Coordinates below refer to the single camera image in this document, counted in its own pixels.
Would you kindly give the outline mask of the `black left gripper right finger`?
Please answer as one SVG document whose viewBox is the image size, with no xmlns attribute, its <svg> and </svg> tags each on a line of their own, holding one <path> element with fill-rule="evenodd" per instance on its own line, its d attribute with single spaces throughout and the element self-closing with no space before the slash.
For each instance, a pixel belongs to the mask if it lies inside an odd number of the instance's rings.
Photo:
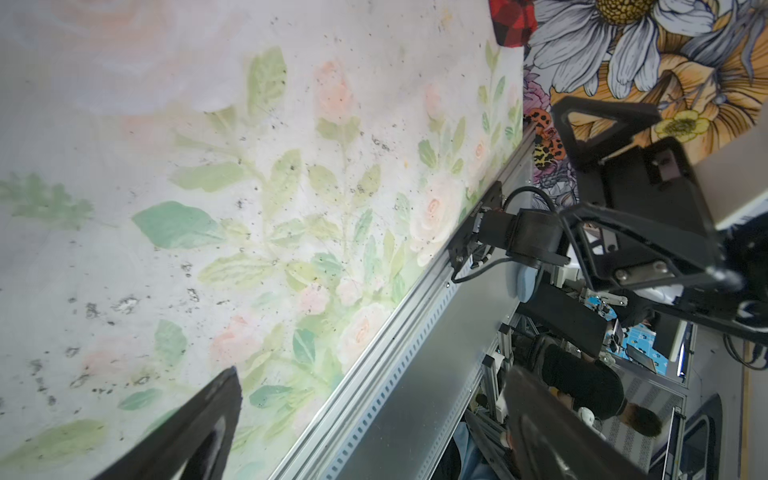
<svg viewBox="0 0 768 480">
<path fill-rule="evenodd" d="M 507 429 L 523 479 L 645 479 L 551 395 L 527 370 L 513 367 L 503 391 Z"/>
</svg>

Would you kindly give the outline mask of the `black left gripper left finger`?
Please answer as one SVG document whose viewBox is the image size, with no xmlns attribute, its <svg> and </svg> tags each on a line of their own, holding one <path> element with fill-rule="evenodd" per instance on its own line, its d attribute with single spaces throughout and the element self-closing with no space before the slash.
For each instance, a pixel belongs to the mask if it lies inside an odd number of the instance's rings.
<svg viewBox="0 0 768 480">
<path fill-rule="evenodd" d="M 99 479 L 221 479 L 242 404 L 234 367 L 223 370 Z"/>
</svg>

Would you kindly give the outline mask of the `red black plaid cloth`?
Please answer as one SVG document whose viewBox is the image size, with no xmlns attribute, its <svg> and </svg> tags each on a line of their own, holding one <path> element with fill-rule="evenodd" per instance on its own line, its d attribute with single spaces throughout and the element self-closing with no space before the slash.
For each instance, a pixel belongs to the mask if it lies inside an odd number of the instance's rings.
<svg viewBox="0 0 768 480">
<path fill-rule="evenodd" d="M 500 47 L 525 46 L 538 27 L 531 0 L 490 0 L 490 17 Z"/>
</svg>

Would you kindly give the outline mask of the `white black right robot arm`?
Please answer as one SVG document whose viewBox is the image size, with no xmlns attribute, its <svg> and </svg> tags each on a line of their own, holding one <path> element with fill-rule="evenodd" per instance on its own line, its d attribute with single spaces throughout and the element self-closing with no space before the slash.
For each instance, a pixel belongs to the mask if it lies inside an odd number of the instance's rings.
<svg viewBox="0 0 768 480">
<path fill-rule="evenodd" d="M 578 202 L 481 208 L 472 239 L 535 268 L 576 260 L 596 291 L 675 286 L 673 315 L 765 346 L 766 216 L 718 230 L 682 144 L 634 144 L 661 120 L 653 105 L 568 97 L 551 113 Z"/>
</svg>

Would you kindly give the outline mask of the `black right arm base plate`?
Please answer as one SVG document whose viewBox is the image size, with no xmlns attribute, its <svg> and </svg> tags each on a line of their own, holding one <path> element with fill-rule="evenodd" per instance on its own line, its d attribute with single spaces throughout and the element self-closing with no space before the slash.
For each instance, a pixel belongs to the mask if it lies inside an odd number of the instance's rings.
<svg viewBox="0 0 768 480">
<path fill-rule="evenodd" d="M 475 269 L 488 260 L 490 247 L 479 240 L 480 223 L 485 212 L 500 208 L 502 203 L 502 183 L 494 181 L 458 227 L 447 246 L 455 274 L 459 274 L 466 264 Z"/>
</svg>

